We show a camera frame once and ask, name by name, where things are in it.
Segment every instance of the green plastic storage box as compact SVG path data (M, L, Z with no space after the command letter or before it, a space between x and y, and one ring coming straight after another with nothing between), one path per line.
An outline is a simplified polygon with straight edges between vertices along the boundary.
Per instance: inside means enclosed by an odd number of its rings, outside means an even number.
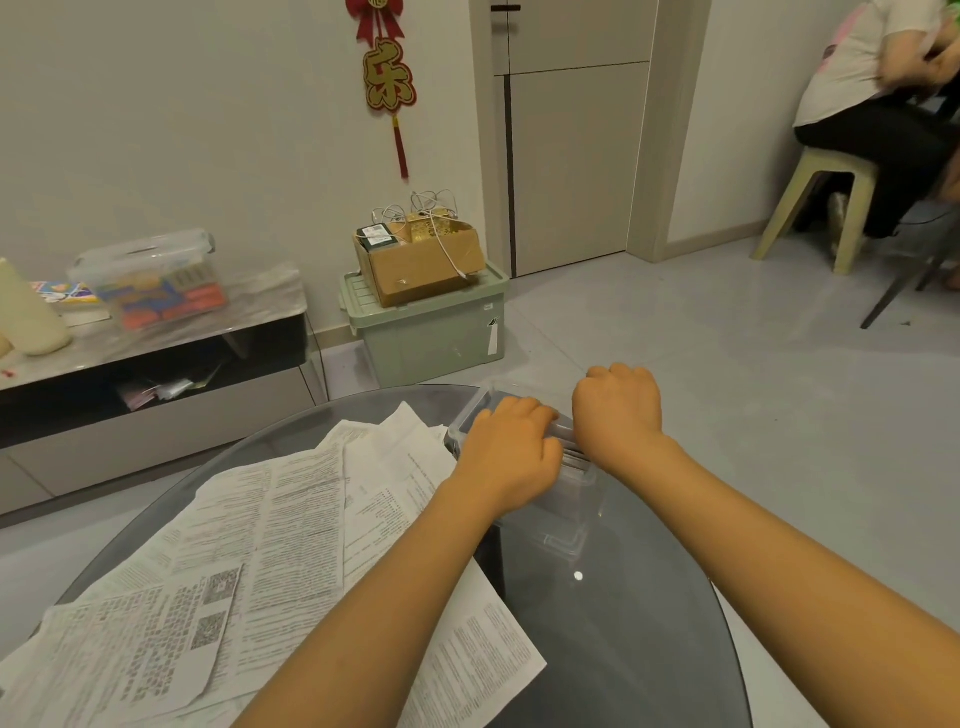
M340 307L367 344L381 387L417 384L503 358L510 280L491 263L470 288L383 308L360 273L340 280Z

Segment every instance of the cardboard box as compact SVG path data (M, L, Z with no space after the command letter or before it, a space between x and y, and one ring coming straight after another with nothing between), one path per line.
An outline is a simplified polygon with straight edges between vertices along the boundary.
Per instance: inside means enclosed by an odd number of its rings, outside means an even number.
M487 267L477 231L459 220L451 220L449 225L450 234L442 235L439 240L430 237L413 242L409 224L389 223L387 227L400 244L372 251L353 235L360 270L380 305L384 308L404 305L471 285L470 280L457 275L444 255L444 248L457 268L468 276Z

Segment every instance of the baseboard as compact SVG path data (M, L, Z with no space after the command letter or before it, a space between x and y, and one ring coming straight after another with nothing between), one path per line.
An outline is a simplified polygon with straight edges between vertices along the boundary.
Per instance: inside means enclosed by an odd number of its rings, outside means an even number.
M669 243L663 249L663 260L669 260L672 257L699 253L707 248L715 248L718 245L732 243L734 240L743 240L748 237L759 237L767 229L767 220L759 220L747 225L738 225L735 228L726 230L708 232L704 235L688 237L686 240L678 240L675 243Z
M317 337L317 343L321 349L333 349L343 344L349 344L353 341L359 341L360 337L353 333L349 324L343 324L341 327L325 328L322 331L314 331Z

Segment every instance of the gray tile floor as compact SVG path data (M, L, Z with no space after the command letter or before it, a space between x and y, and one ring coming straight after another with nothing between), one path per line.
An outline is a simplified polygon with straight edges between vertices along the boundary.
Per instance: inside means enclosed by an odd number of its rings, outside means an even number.
M592 364L648 366L666 428L701 462L960 629L960 294L904 294L861 331L895 261L867 258L841 279L804 239L764 263L748 259L752 244L657 266L613 255L517 280L506 358L441 381L572 389ZM324 364L331 396L376 386L362 347L329 350ZM0 531L0 656L172 481ZM727 614L756 726L823 725Z

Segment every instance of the black pants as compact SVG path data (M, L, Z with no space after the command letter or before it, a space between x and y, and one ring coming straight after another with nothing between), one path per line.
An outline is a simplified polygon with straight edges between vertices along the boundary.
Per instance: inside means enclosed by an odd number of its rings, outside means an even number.
M864 232L889 237L922 200L960 145L960 127L898 99L871 99L794 130L805 147L867 159L879 167Z

